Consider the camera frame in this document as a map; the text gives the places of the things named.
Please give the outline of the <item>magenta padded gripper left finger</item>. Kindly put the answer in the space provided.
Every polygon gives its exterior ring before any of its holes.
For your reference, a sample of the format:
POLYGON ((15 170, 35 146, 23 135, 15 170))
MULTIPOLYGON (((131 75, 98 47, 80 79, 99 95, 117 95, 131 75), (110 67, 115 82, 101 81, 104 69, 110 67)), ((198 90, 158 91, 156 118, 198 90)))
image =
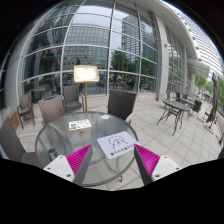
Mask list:
POLYGON ((44 170, 82 186, 92 155, 92 146, 87 145, 68 156, 58 155, 44 170))

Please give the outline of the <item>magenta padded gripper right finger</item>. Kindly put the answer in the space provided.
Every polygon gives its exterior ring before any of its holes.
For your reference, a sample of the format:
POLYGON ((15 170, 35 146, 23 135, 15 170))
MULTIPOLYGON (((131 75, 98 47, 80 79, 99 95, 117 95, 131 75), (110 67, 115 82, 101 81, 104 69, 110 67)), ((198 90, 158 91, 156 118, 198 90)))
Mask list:
POLYGON ((134 146, 134 156, 144 185, 181 170, 168 155, 158 156, 139 145, 134 146))

